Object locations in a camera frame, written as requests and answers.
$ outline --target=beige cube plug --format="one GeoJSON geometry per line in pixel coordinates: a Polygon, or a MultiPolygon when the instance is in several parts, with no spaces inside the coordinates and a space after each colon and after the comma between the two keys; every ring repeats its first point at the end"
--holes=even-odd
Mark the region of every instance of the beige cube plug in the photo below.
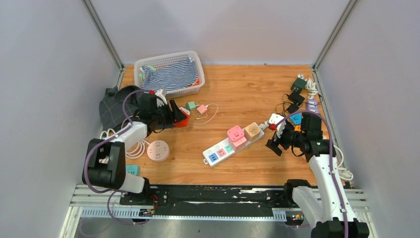
{"type": "Polygon", "coordinates": [[[245,138],[248,141],[254,141],[260,135],[261,129],[257,126],[257,124],[252,123],[245,128],[245,138]]]}

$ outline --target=robotic arm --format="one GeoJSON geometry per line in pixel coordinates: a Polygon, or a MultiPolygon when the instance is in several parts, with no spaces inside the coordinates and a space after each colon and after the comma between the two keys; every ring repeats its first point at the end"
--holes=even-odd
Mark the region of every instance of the robotic arm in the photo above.
{"type": "Polygon", "coordinates": [[[285,199],[302,209],[312,228],[311,237],[341,238],[347,233],[351,238],[367,238],[368,226],[358,222],[341,184],[334,148],[333,169],[330,169],[330,141],[322,138],[321,118],[303,112],[301,131],[295,131],[294,126],[280,115],[273,114],[269,123],[269,128],[276,132],[266,146],[278,156],[282,154],[279,146],[285,150],[290,146],[300,148],[315,175],[321,201],[306,180],[289,179],[284,185],[285,199]]]}
{"type": "Polygon", "coordinates": [[[138,116],[133,117],[135,121],[130,121],[116,135],[105,139],[92,139],[89,142],[82,175],[84,184],[127,191],[149,198],[149,180],[125,171],[125,153],[135,143],[149,136],[157,126],[187,119],[173,100],[167,103],[163,94],[162,90],[156,93],[142,93],[139,96],[141,107],[134,113],[138,116]],[[100,163],[100,160],[105,158],[108,158],[108,163],[100,163]]]}

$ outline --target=dark gray fabric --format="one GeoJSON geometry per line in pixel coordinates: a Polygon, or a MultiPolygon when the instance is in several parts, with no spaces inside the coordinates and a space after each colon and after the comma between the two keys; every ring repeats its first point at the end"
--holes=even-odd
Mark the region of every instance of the dark gray fabric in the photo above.
{"type": "MultiPolygon", "coordinates": [[[[121,90],[118,90],[116,86],[106,89],[105,96],[99,103],[99,115],[104,130],[108,130],[109,128],[121,129],[121,124],[125,120],[124,113],[122,112],[122,102],[129,93],[136,90],[140,90],[140,88],[134,85],[129,85],[121,90]]],[[[132,116],[139,108],[137,102],[141,94],[142,92],[135,93],[127,100],[125,110],[129,116],[132,116]]]]}

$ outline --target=purple power strip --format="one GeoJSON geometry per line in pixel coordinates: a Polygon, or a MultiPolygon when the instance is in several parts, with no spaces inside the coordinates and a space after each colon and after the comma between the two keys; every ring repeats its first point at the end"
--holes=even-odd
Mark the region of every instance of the purple power strip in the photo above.
{"type": "Polygon", "coordinates": [[[306,110],[309,110],[314,113],[319,113],[318,101],[315,99],[308,99],[306,101],[306,110]]]}

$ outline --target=white plastic basket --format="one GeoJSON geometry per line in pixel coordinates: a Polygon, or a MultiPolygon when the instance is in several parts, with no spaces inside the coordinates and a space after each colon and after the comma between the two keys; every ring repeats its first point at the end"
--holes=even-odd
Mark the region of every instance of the white plastic basket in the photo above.
{"type": "Polygon", "coordinates": [[[151,57],[151,58],[141,59],[141,60],[136,61],[136,63],[134,64],[134,84],[136,86],[142,87],[143,82],[139,79],[139,74],[141,72],[140,68],[144,65],[149,65],[155,69],[160,69],[162,67],[176,64],[188,58],[192,58],[196,62],[197,73],[198,73],[198,78],[200,79],[200,84],[191,86],[191,87],[182,88],[182,89],[168,91],[166,94],[166,98],[168,99],[176,98],[176,97],[198,93],[200,88],[204,85],[205,79],[204,79],[204,72],[203,72],[203,67],[201,66],[200,58],[198,57],[195,51],[173,53],[173,54],[156,56],[156,57],[151,57]]]}

